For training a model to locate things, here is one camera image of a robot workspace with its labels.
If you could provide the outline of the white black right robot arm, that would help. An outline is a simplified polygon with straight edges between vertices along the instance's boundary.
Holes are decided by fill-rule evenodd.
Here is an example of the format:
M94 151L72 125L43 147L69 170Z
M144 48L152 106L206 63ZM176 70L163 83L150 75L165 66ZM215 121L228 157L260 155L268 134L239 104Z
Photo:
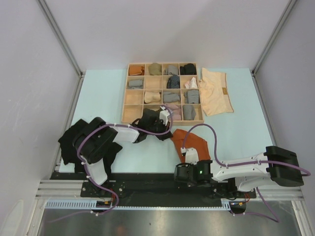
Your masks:
M232 197L265 185L300 187L304 185L304 171L296 153L277 147L266 147L260 153L237 161L199 160L197 150L182 148L185 162L176 165L174 180L188 185L210 185L233 180L227 185Z

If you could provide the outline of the aluminium corner post right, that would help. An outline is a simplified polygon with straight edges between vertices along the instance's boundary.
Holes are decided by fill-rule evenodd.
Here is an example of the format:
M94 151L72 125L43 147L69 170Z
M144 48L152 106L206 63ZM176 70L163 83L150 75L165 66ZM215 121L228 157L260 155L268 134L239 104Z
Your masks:
M255 63L251 74L253 77L255 77L259 71L259 69L261 68L262 64L264 63L264 61L266 60L266 58L268 57L268 54L270 53L272 47L274 46L276 40L278 39L278 37L280 36L281 31L283 30L283 28L285 27L289 17L291 16L291 13L293 12L295 6L297 5L297 3L299 2L299 0L289 0L286 7L284 8L280 18L278 19L270 37L267 40L266 45L264 46L257 62Z

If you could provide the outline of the grey rolled underwear top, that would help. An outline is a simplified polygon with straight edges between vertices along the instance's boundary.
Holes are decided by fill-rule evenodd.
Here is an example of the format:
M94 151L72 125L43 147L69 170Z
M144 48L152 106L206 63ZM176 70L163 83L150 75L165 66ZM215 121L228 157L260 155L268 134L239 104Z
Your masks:
M167 65L164 70L165 75L178 75L179 69L175 65Z

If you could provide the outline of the grey striped rolled underwear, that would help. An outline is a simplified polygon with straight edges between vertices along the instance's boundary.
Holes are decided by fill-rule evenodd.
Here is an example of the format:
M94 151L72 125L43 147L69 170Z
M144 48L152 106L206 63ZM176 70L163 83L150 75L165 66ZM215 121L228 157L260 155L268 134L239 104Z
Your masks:
M186 104L199 104L199 91L198 90L188 90L184 92L185 103Z

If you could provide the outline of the wooden grid organizer tray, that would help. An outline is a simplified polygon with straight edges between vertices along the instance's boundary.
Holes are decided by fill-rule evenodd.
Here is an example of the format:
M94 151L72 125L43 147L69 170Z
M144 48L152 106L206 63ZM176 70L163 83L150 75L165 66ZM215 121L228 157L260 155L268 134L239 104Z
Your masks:
M200 99L200 90L199 90L199 75L197 70L197 65L194 62L193 63L196 66L196 75L181 75L180 74L180 66L188 64L190 62L157 62L158 64L161 64L162 66L162 75L159 76L153 76L149 75L148 72L148 66L152 64L153 62L149 63L130 63L127 67L127 75L126 75L126 83L125 83L125 94L124 94L124 101L123 101L123 108L122 108L122 123L128 124L136 120L137 118L141 118L145 111L147 109L157 111L160 109L160 106L165 105L163 102L163 93L164 92L172 92L177 93L180 96L179 102L174 102L173 104L178 104L181 107L182 111L182 120L175 120L175 125L187 125L192 126L195 124L203 123L204 122L204 115L201 108L201 99ZM144 75L138 75L138 76L129 76L128 70L130 65L142 65L145 67ZM167 65L175 65L179 69L180 76L180 88L179 89L167 89L166 84L168 81L168 78L172 75L165 75L164 70ZM188 80L190 80L192 77L195 77L197 79L197 86L198 88L191 88L186 89L184 86L184 83ZM128 89L127 85L130 80L143 80L143 89ZM196 116L194 120L184 120L183 116L183 105L186 105L185 103L185 97L184 92L188 90L198 90L199 91L199 104L192 104L194 106ZM150 92L159 92L160 93L160 102L154 102L146 104L144 103L144 93L146 91Z

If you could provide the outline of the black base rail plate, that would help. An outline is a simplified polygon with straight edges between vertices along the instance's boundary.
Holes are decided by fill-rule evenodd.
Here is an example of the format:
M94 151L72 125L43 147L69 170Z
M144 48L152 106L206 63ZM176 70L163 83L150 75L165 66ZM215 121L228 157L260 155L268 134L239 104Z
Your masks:
M58 173L51 175L52 180L83 180L80 197L113 200L127 205L132 202L198 202L210 199L239 200L242 202L256 199L254 191L240 192L233 180L210 185L189 186L174 181L173 174L113 174L100 189L85 178L84 173Z

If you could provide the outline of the aluminium corner post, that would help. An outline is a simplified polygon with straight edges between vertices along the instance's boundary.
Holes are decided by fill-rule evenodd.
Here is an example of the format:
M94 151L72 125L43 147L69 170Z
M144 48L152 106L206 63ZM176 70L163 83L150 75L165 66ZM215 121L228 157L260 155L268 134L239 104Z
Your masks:
M264 61L266 60L266 58L268 57L268 54L270 53L272 47L274 46L276 40L278 39L278 37L280 36L281 31L283 30L283 28L285 27L289 17L291 16L291 13L293 12L295 6L297 5L297 3L299 2L299 0L289 0L286 7L284 8L280 18L278 19L270 37L267 40L266 45L264 46L257 62L255 63L251 74L253 77L255 77L259 71L259 69L261 68L262 64L264 63Z
M56 18L53 15L53 12L51 11L47 1L45 0L36 0L39 8L41 9L44 17L46 18L52 32L54 33L57 41L59 42L61 49L63 50L65 56L67 57L70 65L72 66L73 70L77 74L79 78L82 77L83 71L80 68Z

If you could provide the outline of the orange rolled underwear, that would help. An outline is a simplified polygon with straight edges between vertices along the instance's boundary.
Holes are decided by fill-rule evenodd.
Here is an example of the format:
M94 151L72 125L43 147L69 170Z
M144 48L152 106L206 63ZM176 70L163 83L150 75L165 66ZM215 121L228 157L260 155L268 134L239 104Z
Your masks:
M129 76L144 75L145 67L142 65L130 65L128 70Z

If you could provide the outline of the aluminium corner post left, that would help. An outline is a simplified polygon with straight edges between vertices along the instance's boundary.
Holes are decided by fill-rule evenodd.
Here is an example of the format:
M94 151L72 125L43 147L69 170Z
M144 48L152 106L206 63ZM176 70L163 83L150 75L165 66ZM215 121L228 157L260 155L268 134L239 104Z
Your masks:
M72 66L73 70L77 74L79 78L82 77L83 71L80 68L56 18L53 15L53 12L51 11L47 1L45 0L36 0L39 8L41 9L44 17L46 18L52 32L54 33L57 41L59 42L61 49L63 50L65 56L67 57L70 65Z

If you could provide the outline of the black garment pile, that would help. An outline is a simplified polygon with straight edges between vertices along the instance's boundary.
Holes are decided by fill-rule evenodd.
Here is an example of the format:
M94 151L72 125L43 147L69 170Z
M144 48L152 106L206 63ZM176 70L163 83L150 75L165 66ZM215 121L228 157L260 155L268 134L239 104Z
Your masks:
M59 138L58 142L60 143L61 156L65 165L73 163L75 165L75 173L86 173L81 161L77 157L77 151L73 146L73 140L76 135L82 131L88 123L83 119L79 119L74 125L65 131L65 133ZM111 165L113 164L116 155L123 149L121 145L116 142L113 142L109 146L108 153L103 157L102 161L105 167L105 171L108 176L111 176Z

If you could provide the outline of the pink white rolled underwear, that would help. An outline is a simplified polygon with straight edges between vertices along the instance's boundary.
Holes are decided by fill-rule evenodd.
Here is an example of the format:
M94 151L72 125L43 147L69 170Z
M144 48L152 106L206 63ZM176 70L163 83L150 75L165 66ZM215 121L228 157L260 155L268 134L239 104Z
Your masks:
M190 80L184 83L184 86L186 89L197 89L197 79L195 77L192 77Z

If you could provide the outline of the peach rolled underwear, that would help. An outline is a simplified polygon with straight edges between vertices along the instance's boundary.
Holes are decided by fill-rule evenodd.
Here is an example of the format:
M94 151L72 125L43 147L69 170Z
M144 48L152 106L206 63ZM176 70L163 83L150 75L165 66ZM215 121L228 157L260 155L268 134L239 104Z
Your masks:
M160 93L146 91L144 93L144 103L149 104L154 102L160 102Z

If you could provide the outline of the aluminium frame profile front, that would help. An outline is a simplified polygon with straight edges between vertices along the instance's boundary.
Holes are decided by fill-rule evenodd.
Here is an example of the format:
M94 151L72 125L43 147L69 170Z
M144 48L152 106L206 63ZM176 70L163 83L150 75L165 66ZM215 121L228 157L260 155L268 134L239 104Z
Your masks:
M41 180L36 197L46 199L79 199L83 180ZM300 187L266 185L259 190L268 201L303 201Z

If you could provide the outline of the orange and cream underwear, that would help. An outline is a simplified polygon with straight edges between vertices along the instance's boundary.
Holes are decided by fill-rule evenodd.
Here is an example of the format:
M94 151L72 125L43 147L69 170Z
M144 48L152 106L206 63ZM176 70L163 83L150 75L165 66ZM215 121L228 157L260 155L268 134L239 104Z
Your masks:
M187 134L187 131L182 129L176 129L173 133L173 137L171 138L171 141L173 142L175 149L177 151L177 154L179 156L180 162L185 162L185 158L181 154L181 147L184 141L184 138ZM197 150L199 161L201 160L210 160L210 153L208 149L208 143L201 137L189 133L187 140L185 142L185 148L194 148Z

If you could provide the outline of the peach underwear flat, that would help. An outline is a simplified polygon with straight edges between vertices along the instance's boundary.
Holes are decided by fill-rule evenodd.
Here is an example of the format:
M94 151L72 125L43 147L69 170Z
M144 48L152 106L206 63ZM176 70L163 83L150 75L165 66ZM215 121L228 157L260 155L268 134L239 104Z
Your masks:
M226 73L201 69L199 82L201 107L206 116L233 113L227 89Z

